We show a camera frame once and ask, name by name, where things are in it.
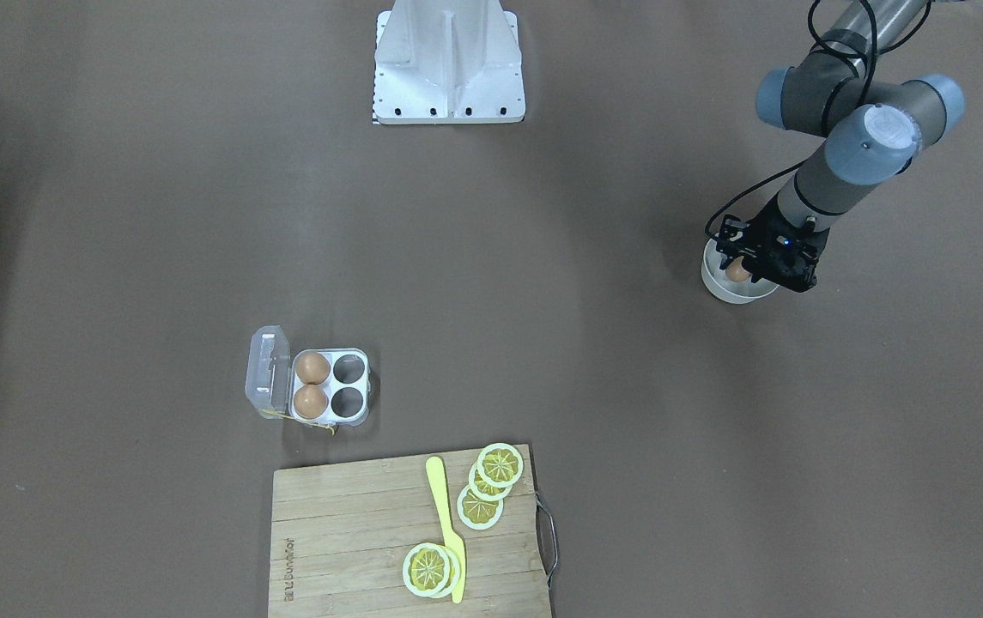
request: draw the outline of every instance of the knife handle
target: knife handle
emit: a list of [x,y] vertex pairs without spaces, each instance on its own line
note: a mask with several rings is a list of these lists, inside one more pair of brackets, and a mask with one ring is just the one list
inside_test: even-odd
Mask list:
[[441,457],[434,455],[426,460],[426,480],[429,481],[429,490],[434,494],[434,506],[437,507],[437,519],[441,522],[441,531],[452,530],[449,492],[445,484],[445,463],[441,462]]

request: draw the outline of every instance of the silver metal tube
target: silver metal tube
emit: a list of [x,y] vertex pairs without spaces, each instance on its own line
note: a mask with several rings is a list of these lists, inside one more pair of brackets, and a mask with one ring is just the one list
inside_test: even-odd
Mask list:
[[[869,0],[872,12],[877,16],[877,45],[883,50],[903,35],[915,16],[926,6],[926,0]],[[865,7],[861,3],[851,3],[843,12],[834,28],[859,33],[872,40],[872,27]]]

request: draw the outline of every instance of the blue joint cap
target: blue joint cap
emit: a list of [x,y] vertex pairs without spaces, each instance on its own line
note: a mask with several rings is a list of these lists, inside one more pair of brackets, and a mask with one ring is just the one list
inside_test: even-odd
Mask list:
[[835,176],[851,185],[879,185],[903,169],[919,149],[919,126],[885,105],[860,106],[839,122],[824,155]]
[[957,122],[961,121],[961,116],[965,114],[965,91],[950,76],[939,73],[923,75],[916,79],[916,82],[925,82],[937,91],[942,102],[945,103],[945,133],[950,132]]
[[785,120],[781,117],[781,89],[785,87],[785,78],[792,67],[776,68],[769,71],[758,87],[755,96],[755,110],[762,122],[785,129]]

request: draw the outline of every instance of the knife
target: knife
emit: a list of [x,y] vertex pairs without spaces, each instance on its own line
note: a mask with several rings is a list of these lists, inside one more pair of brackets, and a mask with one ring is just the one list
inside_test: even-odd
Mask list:
[[464,596],[464,578],[468,574],[468,561],[464,557],[464,539],[452,530],[452,516],[449,515],[449,490],[445,484],[445,465],[441,457],[434,455],[426,460],[426,480],[429,490],[434,494],[434,506],[437,507],[437,519],[441,522],[441,539],[445,547],[452,550],[460,559],[460,580],[457,587],[452,588],[452,602],[460,603]]

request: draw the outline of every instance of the citrus slice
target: citrus slice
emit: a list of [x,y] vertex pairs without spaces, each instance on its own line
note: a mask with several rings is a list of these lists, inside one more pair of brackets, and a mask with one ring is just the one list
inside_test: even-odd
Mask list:
[[449,554],[433,543],[419,543],[404,558],[404,586],[411,594],[429,597],[449,583]]
[[457,515],[472,530],[487,530],[502,517],[502,500],[479,500],[471,488],[464,488],[457,496]]
[[460,559],[450,548],[441,547],[449,556],[449,585],[441,588],[440,593],[432,595],[431,598],[444,598],[452,594],[452,588],[456,588],[460,583]]
[[522,454],[502,442],[484,446],[476,458],[476,473],[492,488],[510,488],[522,477]]
[[486,478],[476,473],[475,464],[472,464],[471,469],[468,469],[468,489],[479,500],[486,500],[488,502],[503,500],[503,498],[507,497],[507,494],[510,494],[510,488],[492,488],[491,485],[488,485]]

